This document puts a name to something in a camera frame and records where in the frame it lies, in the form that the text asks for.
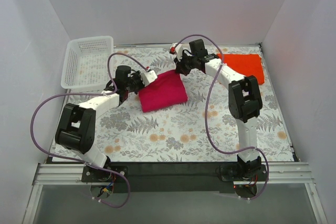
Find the pink t shirt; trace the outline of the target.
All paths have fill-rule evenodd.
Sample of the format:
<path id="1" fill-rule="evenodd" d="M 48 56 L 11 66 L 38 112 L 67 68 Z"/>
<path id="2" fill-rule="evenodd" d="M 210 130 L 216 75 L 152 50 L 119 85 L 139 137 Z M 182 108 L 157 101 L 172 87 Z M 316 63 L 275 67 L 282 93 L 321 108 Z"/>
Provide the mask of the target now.
<path id="1" fill-rule="evenodd" d="M 139 99 L 142 111 L 147 113 L 187 102 L 188 96 L 180 74 L 169 70 L 140 90 Z"/>

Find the white plastic basket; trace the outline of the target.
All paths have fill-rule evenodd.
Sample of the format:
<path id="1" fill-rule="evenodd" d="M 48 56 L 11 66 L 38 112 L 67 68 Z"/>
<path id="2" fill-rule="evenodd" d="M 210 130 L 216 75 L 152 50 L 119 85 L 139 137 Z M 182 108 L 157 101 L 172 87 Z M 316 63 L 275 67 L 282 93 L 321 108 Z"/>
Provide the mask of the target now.
<path id="1" fill-rule="evenodd" d="M 112 53 L 111 36 L 71 40 L 66 48 L 61 87 L 81 91 L 102 89 L 109 81 L 107 60 Z"/>

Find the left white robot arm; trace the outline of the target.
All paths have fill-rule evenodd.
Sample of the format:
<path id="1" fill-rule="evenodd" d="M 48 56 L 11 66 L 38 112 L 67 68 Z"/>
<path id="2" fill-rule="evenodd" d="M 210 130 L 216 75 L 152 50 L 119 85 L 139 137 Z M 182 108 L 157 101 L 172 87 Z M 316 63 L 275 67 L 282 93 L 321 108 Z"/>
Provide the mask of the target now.
<path id="1" fill-rule="evenodd" d="M 129 66 L 118 66 L 115 78 L 97 97 L 79 104 L 68 103 L 63 108 L 55 142 L 74 152 L 85 163 L 95 166 L 93 175 L 100 182 L 108 181 L 112 170 L 106 165 L 109 158 L 94 143 L 96 119 L 120 106 L 130 92 L 138 93 L 143 89 L 144 74 Z"/>

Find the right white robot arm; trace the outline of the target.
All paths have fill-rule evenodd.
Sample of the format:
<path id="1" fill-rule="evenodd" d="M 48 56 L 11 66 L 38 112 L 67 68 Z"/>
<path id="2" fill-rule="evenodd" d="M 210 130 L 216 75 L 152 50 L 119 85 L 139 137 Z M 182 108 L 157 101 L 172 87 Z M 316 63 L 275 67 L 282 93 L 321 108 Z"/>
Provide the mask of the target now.
<path id="1" fill-rule="evenodd" d="M 202 39 L 189 43 L 189 50 L 181 42 L 173 43 L 175 71 L 187 76 L 197 69 L 219 81 L 228 90 L 228 108 L 236 120 L 239 150 L 234 175 L 248 181 L 256 178 L 261 169 L 260 150 L 257 148 L 257 119 L 263 107 L 260 89 L 255 76 L 245 76 L 224 63 L 224 55 L 210 54 Z"/>

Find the folded orange t shirt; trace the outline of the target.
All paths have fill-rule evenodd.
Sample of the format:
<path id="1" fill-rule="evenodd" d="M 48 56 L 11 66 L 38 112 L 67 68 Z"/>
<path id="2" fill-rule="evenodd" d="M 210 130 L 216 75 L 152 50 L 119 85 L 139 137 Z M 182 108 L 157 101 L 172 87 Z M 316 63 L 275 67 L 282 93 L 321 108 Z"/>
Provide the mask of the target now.
<path id="1" fill-rule="evenodd" d="M 225 54 L 224 63 L 231 69 L 247 77 L 255 76 L 259 85 L 265 83 L 261 57 L 258 54 Z"/>

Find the floral table mat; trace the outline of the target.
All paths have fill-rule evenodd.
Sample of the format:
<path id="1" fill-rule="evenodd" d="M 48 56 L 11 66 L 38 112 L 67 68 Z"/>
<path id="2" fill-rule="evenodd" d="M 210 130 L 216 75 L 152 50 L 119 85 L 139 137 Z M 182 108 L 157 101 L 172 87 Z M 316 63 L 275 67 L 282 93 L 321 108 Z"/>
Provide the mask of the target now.
<path id="1" fill-rule="evenodd" d="M 157 74 L 175 69 L 167 47 L 118 48 L 151 67 Z M 263 108 L 257 121 L 257 146 L 269 162 L 294 161 L 280 108 L 262 60 L 265 83 L 260 86 Z M 115 162 L 211 162 L 236 161 L 212 148 L 205 131 L 205 103 L 213 78 L 192 70 L 181 76 L 188 101 L 155 112 L 143 113 L 138 95 L 129 94 L 118 108 L 96 122 L 95 144 Z M 219 82 L 208 105 L 208 127 L 212 141 L 222 151 L 238 150 L 238 129 L 228 109 L 228 91 Z"/>

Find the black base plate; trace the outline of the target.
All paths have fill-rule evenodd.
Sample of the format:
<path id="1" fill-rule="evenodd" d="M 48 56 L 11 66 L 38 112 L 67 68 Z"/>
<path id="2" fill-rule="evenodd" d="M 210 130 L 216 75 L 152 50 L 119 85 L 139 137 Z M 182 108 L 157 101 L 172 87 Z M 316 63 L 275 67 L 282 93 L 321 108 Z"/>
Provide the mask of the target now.
<path id="1" fill-rule="evenodd" d="M 117 172 L 84 167 L 82 182 L 115 183 L 115 193 L 139 192 L 235 192 L 234 183 L 247 183 L 251 178 L 264 182 L 266 166 L 258 171 L 243 174 L 237 162 L 111 162 L 106 166 Z"/>

